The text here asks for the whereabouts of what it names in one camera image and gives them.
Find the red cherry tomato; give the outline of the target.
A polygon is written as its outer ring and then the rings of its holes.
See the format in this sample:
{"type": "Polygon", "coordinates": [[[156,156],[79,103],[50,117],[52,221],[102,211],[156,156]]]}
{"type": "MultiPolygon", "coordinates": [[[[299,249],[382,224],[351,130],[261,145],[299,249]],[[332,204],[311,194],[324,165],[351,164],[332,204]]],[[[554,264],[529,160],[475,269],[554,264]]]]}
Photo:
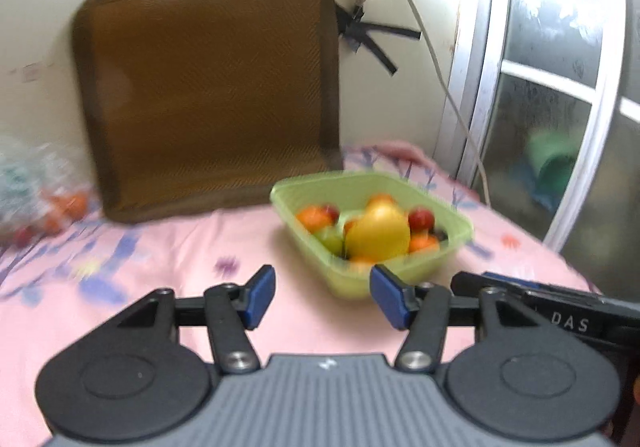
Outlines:
{"type": "Polygon", "coordinates": [[[428,208],[418,206],[408,213],[408,224],[412,233],[428,233],[435,227],[435,216],[428,208]]]}
{"type": "Polygon", "coordinates": [[[326,215],[329,216],[333,224],[336,224],[340,219],[340,211],[338,211],[338,208],[336,206],[332,204],[326,204],[322,206],[322,210],[324,213],[326,213],[326,215]]]}

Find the green cherry tomato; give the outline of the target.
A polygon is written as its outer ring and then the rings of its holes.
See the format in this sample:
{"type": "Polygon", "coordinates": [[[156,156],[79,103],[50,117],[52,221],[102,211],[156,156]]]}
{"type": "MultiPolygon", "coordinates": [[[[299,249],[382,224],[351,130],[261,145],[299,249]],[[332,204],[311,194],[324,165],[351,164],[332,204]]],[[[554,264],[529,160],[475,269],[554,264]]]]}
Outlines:
{"type": "Polygon", "coordinates": [[[337,257],[344,255],[344,238],[341,229],[326,226],[314,233],[314,237],[332,255],[337,257]]]}

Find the orange mandarin front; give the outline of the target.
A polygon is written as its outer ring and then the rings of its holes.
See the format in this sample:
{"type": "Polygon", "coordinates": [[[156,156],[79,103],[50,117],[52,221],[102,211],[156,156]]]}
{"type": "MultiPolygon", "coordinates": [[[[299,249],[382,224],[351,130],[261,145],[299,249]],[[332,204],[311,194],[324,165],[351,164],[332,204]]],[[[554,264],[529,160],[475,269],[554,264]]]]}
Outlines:
{"type": "Polygon", "coordinates": [[[302,225],[308,233],[318,233],[318,231],[334,225],[334,218],[331,213],[321,205],[308,205],[296,214],[297,222],[302,225]]]}

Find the dark purple plum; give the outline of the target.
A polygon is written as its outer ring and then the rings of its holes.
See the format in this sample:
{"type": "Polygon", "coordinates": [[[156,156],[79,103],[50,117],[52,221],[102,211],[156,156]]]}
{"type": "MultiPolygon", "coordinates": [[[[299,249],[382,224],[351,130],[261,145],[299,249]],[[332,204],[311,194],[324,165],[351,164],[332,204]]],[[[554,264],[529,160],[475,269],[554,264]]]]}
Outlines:
{"type": "Polygon", "coordinates": [[[435,228],[433,230],[433,235],[439,242],[447,242],[448,241],[448,233],[446,233],[445,229],[435,228]]]}

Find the orange cherry tomato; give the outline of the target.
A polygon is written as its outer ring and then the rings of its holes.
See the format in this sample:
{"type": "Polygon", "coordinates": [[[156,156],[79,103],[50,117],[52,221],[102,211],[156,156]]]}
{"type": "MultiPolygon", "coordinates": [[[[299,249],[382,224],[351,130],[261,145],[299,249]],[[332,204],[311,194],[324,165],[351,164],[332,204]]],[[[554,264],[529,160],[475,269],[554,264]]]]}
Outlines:
{"type": "Polygon", "coordinates": [[[348,260],[349,268],[352,271],[358,271],[358,273],[368,273],[370,269],[376,264],[375,259],[370,259],[366,256],[353,255],[348,260]]]}

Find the small orange mandarin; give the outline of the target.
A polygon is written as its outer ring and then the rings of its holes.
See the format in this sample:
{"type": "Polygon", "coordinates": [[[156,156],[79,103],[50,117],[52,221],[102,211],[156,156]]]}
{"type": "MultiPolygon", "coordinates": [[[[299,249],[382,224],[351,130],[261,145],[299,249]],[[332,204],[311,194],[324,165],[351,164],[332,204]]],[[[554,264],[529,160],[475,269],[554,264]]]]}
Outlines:
{"type": "Polygon", "coordinates": [[[380,204],[396,205],[397,201],[388,193],[377,193],[371,196],[371,198],[368,200],[367,208],[374,207],[380,204]]]}

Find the green plastic basket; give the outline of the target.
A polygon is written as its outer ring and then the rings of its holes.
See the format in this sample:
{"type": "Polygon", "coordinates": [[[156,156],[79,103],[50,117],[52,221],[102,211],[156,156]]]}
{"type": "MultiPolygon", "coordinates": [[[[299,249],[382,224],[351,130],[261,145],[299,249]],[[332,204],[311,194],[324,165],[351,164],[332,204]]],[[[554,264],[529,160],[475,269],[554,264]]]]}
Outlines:
{"type": "Polygon", "coordinates": [[[270,202],[305,262],[344,300],[370,295],[374,263],[408,285],[430,279],[474,237],[474,227],[450,204],[405,178],[380,172],[336,172],[281,180],[270,202]],[[419,250],[409,214],[434,216],[444,239],[419,250]]]}

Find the clear plastic fruit bag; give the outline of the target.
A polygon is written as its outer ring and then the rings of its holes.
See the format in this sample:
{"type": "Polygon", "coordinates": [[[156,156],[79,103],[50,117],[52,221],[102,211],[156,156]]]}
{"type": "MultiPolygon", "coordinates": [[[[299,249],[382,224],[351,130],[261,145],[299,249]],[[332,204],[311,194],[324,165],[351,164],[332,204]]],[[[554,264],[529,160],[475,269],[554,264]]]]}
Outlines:
{"type": "Polygon", "coordinates": [[[87,215],[90,199],[87,163],[78,150],[1,138],[3,248],[25,248],[62,233],[87,215]]]}

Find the brown woven seat cushion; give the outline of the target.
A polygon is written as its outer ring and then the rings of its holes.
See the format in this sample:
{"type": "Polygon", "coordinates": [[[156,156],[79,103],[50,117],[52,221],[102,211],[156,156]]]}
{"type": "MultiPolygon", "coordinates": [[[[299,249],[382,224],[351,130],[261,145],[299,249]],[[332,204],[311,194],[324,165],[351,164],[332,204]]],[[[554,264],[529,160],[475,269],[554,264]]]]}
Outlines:
{"type": "Polygon", "coordinates": [[[85,0],[71,38],[115,222],[263,204],[343,166],[334,0],[85,0]]]}

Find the white window frame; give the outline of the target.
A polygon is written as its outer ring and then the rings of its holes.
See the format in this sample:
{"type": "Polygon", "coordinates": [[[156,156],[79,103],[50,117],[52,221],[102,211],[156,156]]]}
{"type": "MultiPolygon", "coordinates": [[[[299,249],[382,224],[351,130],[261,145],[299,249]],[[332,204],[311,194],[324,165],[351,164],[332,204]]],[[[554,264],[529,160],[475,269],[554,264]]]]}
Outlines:
{"type": "Polygon", "coordinates": [[[620,99],[627,0],[461,0],[434,157],[564,248],[620,99]]]}

